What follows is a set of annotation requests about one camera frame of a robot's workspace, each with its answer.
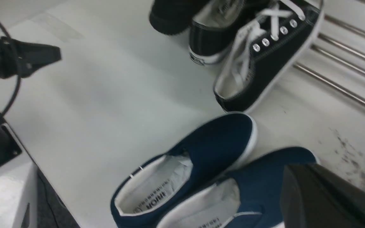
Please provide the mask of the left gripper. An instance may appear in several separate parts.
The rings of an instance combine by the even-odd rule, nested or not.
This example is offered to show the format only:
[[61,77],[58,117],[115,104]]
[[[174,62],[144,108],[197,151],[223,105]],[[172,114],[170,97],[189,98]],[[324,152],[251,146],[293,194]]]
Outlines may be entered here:
[[39,69],[62,60],[61,49],[54,45],[26,43],[0,37],[0,79],[15,75],[28,78]]

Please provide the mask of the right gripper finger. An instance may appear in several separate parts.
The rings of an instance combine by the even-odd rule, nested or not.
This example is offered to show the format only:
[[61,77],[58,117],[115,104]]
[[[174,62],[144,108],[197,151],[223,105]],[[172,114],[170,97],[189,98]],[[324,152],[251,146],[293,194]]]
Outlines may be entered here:
[[280,208],[286,228],[365,228],[365,192],[319,164],[284,168]]

